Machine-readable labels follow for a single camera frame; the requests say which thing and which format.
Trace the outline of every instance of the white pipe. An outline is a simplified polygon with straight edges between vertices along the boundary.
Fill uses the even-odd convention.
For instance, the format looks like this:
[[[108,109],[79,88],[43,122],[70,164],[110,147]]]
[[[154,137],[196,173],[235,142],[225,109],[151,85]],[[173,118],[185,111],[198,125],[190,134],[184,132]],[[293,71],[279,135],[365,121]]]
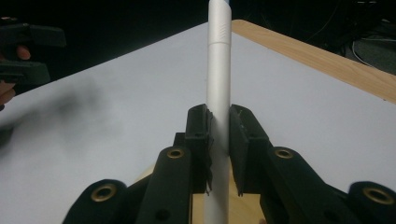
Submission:
[[[208,23],[208,71],[206,104],[213,113],[214,138],[212,190],[205,197],[204,223],[228,223],[229,109],[231,70],[231,9],[224,0],[210,0]]]

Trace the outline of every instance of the clamp jaw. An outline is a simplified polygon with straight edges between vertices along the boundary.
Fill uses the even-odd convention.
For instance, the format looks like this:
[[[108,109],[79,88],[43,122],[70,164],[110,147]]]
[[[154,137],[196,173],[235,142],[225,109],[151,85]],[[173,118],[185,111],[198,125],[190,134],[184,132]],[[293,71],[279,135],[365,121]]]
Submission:
[[[65,47],[64,31],[60,28],[16,23],[0,26],[0,50],[10,61],[0,62],[0,79],[8,83],[41,85],[50,82],[50,74],[44,63],[21,62],[16,46],[25,42],[36,45]]]
[[[212,179],[211,119],[205,105],[191,108],[186,132],[161,151],[151,175],[130,187],[109,179],[90,185],[64,224],[191,223],[191,195],[207,192]],[[296,151],[274,147],[247,108],[231,106],[229,139],[238,194],[260,194],[267,223],[396,223],[393,190],[358,182],[344,193],[327,185]]]

